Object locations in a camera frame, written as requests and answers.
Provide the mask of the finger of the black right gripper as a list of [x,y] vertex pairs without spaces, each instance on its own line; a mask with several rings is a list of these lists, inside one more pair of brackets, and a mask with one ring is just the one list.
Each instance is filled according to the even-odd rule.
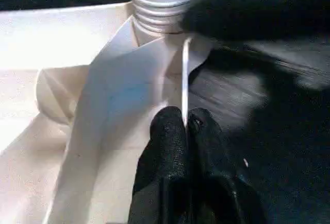
[[201,0],[181,26],[227,41],[322,35],[329,32],[329,0]]

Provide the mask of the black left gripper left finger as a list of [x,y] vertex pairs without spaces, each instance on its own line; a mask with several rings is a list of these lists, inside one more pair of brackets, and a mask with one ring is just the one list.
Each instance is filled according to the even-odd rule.
[[186,130],[177,107],[153,118],[137,164],[128,223],[189,223],[190,185]]

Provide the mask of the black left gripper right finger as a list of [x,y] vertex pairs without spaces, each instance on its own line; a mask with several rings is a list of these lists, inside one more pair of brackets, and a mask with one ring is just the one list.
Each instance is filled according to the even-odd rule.
[[246,165],[203,108],[189,111],[195,223],[267,223]]

